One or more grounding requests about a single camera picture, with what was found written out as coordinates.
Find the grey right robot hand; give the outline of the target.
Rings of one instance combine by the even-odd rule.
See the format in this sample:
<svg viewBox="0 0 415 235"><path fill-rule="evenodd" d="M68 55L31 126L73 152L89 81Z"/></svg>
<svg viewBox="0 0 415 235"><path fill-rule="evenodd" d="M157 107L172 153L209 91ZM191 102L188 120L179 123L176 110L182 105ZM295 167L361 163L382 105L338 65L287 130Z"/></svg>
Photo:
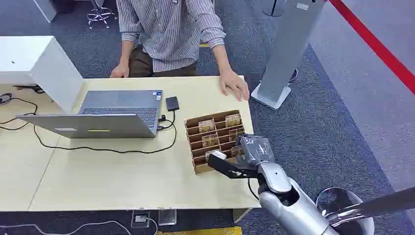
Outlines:
<svg viewBox="0 0 415 235"><path fill-rule="evenodd" d="M274 152L269 139L253 134L240 134L236 139L236 147L240 147L237 163L245 166L257 166L262 162L274 162Z"/></svg>

